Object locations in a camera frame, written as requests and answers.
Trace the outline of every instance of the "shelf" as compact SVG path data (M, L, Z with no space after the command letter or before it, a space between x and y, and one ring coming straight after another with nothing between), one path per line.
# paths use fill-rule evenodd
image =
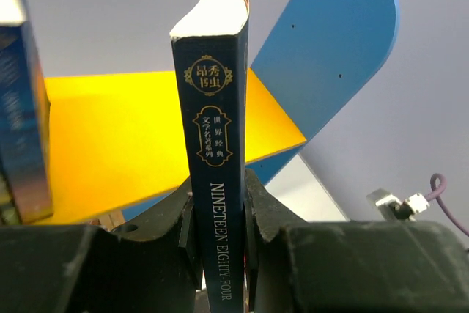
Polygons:
M47 78L55 213L36 224L95 218L174 190L188 176L174 72ZM247 162L306 142L252 70Z

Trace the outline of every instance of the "screw hole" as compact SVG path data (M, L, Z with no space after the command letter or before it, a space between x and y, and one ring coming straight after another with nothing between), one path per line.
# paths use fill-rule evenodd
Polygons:
M114 232L117 232L119 234L127 234L129 232L137 230L138 228L139 227L135 224L122 224L120 227L114 229Z

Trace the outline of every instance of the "yellow shelf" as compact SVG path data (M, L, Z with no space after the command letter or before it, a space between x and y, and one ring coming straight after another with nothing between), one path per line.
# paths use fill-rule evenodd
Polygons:
M189 175L174 72L46 79L55 213L36 224L95 218L174 190ZM252 70L247 162L305 142Z

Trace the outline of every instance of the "cable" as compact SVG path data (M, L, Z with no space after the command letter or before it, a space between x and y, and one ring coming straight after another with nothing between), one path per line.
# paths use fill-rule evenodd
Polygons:
M426 200L428 202L432 201L433 199L436 199L438 205L440 206L441 210L445 215L448 217L448 219L454 224L455 227L457 227L461 232L469 237L469 230L466 229L458 220L451 214L449 209L446 207L446 205L443 203L443 200L441 199L441 194L445 191L446 189L446 178L442 174L433 174L432 177L430 178L430 187L432 188L432 192L427 194L425 196Z

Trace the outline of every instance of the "blue book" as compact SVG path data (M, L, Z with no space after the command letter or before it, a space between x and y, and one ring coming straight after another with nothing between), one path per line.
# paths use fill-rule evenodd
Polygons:
M248 19L249 0L200 0L170 33L212 313L244 312Z
M0 157L23 223L53 212L48 180L50 103L24 0L0 0Z

